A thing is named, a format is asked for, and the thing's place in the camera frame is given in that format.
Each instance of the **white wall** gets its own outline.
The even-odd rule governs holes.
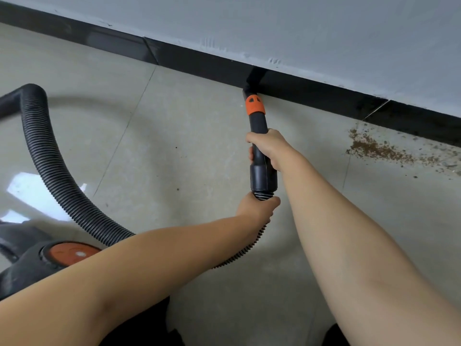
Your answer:
[[[461,117],[461,0],[5,0]]]

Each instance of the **hand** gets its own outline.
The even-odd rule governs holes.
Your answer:
[[[280,156],[289,150],[294,150],[277,130],[269,129],[266,134],[249,132],[247,142],[255,144],[262,154],[271,159],[274,169],[281,171]],[[253,161],[253,147],[249,149],[249,158]]]
[[[236,216],[245,217],[246,221],[251,222],[254,237],[259,230],[271,221],[274,210],[280,205],[279,197],[272,197],[268,200],[258,200],[253,193],[249,192],[240,202]]]

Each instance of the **person's left arm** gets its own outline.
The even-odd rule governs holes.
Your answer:
[[[248,194],[234,217],[144,232],[0,303],[10,346],[98,345],[116,326],[254,242],[280,199]]]

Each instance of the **dust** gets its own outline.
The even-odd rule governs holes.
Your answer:
[[[433,141],[425,143],[422,142],[423,139],[414,137],[413,141],[418,141],[414,143],[421,143],[422,148],[412,148],[415,152],[411,153],[396,145],[391,145],[388,141],[378,141],[372,137],[374,132],[372,128],[365,129],[363,132],[358,132],[357,129],[349,130],[352,145],[346,150],[346,153],[359,158],[389,160],[400,163],[401,167],[420,164],[425,167],[436,168],[435,171],[438,173],[447,172],[461,176],[461,158],[458,157],[461,155],[461,151],[459,148]]]

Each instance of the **person's right hand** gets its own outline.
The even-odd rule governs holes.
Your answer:
[[[247,133],[247,142],[255,144],[262,154],[271,159],[271,164],[274,169],[281,171],[280,156],[293,147],[284,139],[281,133],[277,130],[269,129],[268,133]],[[253,147],[249,149],[249,158],[253,161]]]

